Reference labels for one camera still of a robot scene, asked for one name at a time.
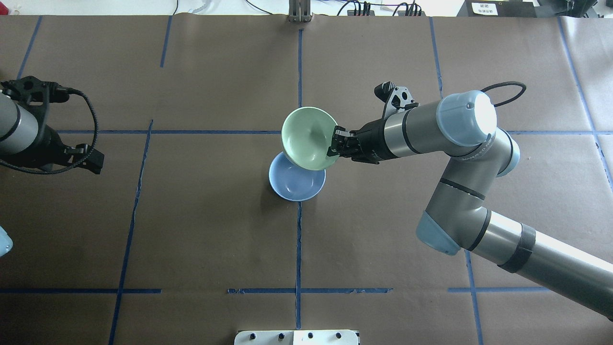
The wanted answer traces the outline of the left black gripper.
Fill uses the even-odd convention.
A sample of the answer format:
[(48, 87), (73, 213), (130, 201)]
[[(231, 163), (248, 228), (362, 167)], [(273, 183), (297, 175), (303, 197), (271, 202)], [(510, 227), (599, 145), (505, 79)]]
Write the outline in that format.
[(45, 126), (41, 140), (22, 153), (19, 158), (19, 165), (40, 171), (51, 171), (54, 165), (68, 167), (78, 161), (77, 168), (100, 175), (104, 155), (88, 144), (79, 144), (75, 147), (67, 146), (54, 129)]

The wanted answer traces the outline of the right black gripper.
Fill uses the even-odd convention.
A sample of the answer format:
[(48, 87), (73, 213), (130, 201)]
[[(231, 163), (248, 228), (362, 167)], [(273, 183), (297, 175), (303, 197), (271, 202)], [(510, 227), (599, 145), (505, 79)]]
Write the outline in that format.
[(360, 163), (378, 164), (386, 160), (385, 121), (375, 120), (357, 130), (347, 131), (336, 126), (333, 139), (347, 139), (347, 142), (333, 142), (327, 151), (328, 157), (339, 156)]

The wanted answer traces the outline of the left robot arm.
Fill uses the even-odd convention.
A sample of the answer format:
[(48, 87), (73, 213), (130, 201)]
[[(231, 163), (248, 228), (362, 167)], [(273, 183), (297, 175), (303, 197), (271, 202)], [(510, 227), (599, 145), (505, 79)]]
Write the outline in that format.
[(54, 175), (81, 168), (101, 174), (104, 155), (96, 149), (98, 118), (89, 98), (77, 90), (88, 105), (94, 120), (91, 144), (68, 146), (59, 133), (46, 124), (48, 104), (41, 104), (42, 116), (37, 117), (27, 105), (18, 104), (9, 96), (1, 97), (1, 166), (33, 175)]

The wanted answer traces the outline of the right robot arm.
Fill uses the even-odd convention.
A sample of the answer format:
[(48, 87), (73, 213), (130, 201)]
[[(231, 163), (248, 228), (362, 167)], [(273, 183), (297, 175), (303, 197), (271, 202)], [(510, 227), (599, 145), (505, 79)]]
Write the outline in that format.
[(466, 249), (607, 319), (613, 314), (612, 264), (484, 206), (495, 179), (519, 163), (519, 145), (497, 124), (482, 91), (448, 95), (369, 122), (328, 129), (328, 155), (360, 163), (441, 151), (446, 169), (416, 229), (437, 251)]

